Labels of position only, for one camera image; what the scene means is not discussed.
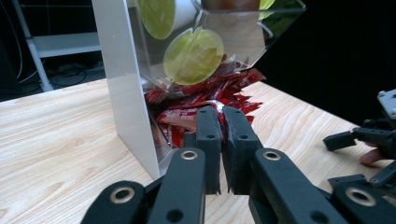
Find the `transparent panel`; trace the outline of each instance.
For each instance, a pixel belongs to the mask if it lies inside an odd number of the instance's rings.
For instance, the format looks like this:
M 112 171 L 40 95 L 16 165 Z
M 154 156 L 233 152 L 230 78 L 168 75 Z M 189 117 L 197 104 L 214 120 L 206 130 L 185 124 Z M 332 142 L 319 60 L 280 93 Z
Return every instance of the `transparent panel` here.
M 237 7 L 216 2 L 136 0 L 129 7 L 145 90 L 173 93 L 175 86 L 249 69 L 304 12 L 296 0 L 248 7 L 241 7 L 244 1 L 236 1 Z

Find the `yellow disc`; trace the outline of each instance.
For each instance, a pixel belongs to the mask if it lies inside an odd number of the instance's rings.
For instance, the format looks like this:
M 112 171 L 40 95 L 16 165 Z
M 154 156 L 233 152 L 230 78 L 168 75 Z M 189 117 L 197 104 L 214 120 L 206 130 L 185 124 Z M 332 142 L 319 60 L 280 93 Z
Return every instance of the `yellow disc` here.
M 165 39 L 172 33 L 176 0 L 137 0 L 137 10 L 146 30 L 154 38 Z
M 168 77 L 179 85 L 193 85 L 210 77 L 224 54 L 221 37 L 213 31 L 189 29 L 169 45 L 163 58 Z
M 274 2 L 275 2 L 275 0 L 261 0 L 259 10 L 268 9 Z M 261 20 L 269 17 L 271 14 L 272 14 L 271 12 L 262 12 L 262 13 L 260 13 L 259 20 L 261 21 Z

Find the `wooden table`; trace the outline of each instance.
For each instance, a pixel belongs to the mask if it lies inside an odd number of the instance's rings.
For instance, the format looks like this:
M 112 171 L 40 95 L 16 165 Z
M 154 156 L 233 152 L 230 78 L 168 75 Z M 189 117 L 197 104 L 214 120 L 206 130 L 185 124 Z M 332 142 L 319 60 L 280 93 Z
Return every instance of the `wooden table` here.
M 263 102 L 252 115 L 265 147 L 280 149 L 312 183 L 330 191 L 327 179 L 371 177 L 388 162 L 368 168 L 356 147 L 334 152 L 322 139 L 356 125 L 268 85 L 244 89 Z M 79 223 L 108 185 L 152 181 L 117 136 L 106 80 L 94 81 L 0 104 L 0 223 Z M 227 193 L 221 173 L 220 196 L 206 196 L 206 223 L 252 223 L 248 197 Z

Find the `white shelf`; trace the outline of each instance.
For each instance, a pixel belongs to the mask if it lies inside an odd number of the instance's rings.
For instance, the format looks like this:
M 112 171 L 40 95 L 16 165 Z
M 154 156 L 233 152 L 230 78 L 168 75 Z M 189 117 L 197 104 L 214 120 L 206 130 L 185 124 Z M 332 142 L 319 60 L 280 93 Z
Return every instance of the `white shelf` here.
M 40 58 L 101 50 L 96 32 L 33 36 L 33 40 Z

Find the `black cable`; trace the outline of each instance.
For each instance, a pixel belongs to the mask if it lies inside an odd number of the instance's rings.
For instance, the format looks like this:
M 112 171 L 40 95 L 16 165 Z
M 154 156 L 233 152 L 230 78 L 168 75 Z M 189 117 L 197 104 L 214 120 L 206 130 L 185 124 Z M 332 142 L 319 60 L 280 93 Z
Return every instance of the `black cable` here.
M 76 77 L 76 76 L 78 76 L 81 73 L 84 74 L 82 79 L 77 81 L 77 82 L 74 82 L 74 83 L 70 83 L 70 84 L 64 85 L 64 84 L 56 83 L 56 82 L 52 81 L 52 79 L 54 79 L 55 77 Z M 52 85 L 56 85 L 56 86 L 60 86 L 60 87 L 70 87 L 70 86 L 75 86 L 77 84 L 82 83 L 85 80 L 85 78 L 87 77 L 87 75 L 88 75 L 88 73 L 87 73 L 87 71 L 84 68 L 79 68 L 78 71 L 76 73 L 74 73 L 74 74 L 66 73 L 65 71 L 63 71 L 62 73 L 58 73 L 58 74 L 56 74 L 54 76 L 51 76 L 51 78 L 49 79 L 49 82 Z
M 29 91 L 22 90 L 22 92 L 2 92 L 2 93 L 0 94 L 0 96 L 1 96 L 1 95 L 18 96 L 18 98 L 19 98 L 19 97 L 23 97 L 23 96 L 30 95 L 30 93 L 35 92 L 35 91 L 38 91 L 38 90 L 41 89 L 41 86 L 40 86 L 40 82 L 39 82 L 39 81 L 24 83 L 24 84 L 21 85 L 21 87 L 22 87 L 23 89 L 26 89 L 26 86 L 33 85 L 33 84 L 37 85 L 37 87 L 34 88 L 34 89 L 32 89 L 32 90 L 29 90 Z
M 9 25 L 11 26 L 12 33 L 14 34 L 15 41 L 16 41 L 16 43 L 17 43 L 18 53 L 19 53 L 19 55 L 20 55 L 20 71 L 18 72 L 18 75 L 17 75 L 17 78 L 19 78 L 19 77 L 21 76 L 22 68 L 23 68 L 23 57 L 22 57 L 22 51 L 21 51 L 20 40 L 18 39 L 17 32 L 15 31 L 14 24 L 12 23 L 12 20 L 11 20 L 11 18 L 9 17 L 8 12 L 7 12 L 7 10 L 6 10 L 6 7 L 3 5 L 3 2 L 2 2 L 2 1 L 0 1 L 0 5 L 1 5 L 1 7 L 3 8 L 4 12 L 6 13 L 6 16 L 7 16 L 8 22 L 9 22 Z
M 50 35 L 50 34 L 51 34 L 51 29 L 50 29 L 51 25 L 50 25 L 50 8 L 49 8 L 49 1 L 48 1 L 48 0 L 46 0 L 46 5 L 45 5 L 45 7 L 46 7 L 46 12 L 47 12 L 48 35 Z M 43 66 L 44 66 L 46 60 L 47 60 L 47 58 L 45 58 L 44 60 L 42 60 Z M 22 84 L 23 82 L 25 82 L 25 81 L 31 79 L 31 78 L 34 77 L 36 74 L 38 74 L 38 70 L 37 70 L 37 69 L 36 69 L 32 74 L 28 75 L 26 78 L 24 78 L 23 80 L 21 80 L 21 81 L 20 81 L 20 84 Z

